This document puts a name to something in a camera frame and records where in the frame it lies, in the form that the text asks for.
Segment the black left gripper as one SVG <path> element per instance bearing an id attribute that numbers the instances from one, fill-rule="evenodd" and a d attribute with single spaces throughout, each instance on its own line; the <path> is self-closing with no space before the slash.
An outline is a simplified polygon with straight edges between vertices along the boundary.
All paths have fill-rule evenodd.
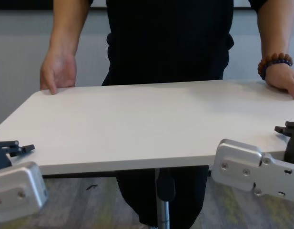
<path id="1" fill-rule="evenodd" d="M 12 164 L 6 154 L 10 157 L 28 154 L 35 149 L 34 145 L 20 146 L 16 141 L 0 141 L 0 169 L 11 167 Z"/>

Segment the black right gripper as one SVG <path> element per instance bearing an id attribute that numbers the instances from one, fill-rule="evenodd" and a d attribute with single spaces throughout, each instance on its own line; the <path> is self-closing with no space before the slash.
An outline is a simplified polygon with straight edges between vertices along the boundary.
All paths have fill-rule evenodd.
<path id="1" fill-rule="evenodd" d="M 284 161 L 294 164 L 294 122 L 286 121 L 284 126 L 276 126 L 274 130 L 283 134 L 284 136 L 290 137 L 285 153 L 284 153 Z"/>

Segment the person's left hand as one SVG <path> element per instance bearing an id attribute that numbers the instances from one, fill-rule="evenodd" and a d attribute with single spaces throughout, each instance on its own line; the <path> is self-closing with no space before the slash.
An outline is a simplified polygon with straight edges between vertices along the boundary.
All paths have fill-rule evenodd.
<path id="1" fill-rule="evenodd" d="M 274 64 L 266 69 L 268 85 L 287 91 L 294 99 L 294 70 L 285 63 Z"/>

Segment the person's right hand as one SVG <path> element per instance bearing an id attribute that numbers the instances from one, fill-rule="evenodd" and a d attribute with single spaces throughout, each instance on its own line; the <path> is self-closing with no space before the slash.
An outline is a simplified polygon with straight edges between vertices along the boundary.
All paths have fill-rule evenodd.
<path id="1" fill-rule="evenodd" d="M 48 52 L 40 69 L 40 90 L 56 94 L 58 88 L 74 87 L 77 65 L 74 55 Z"/>

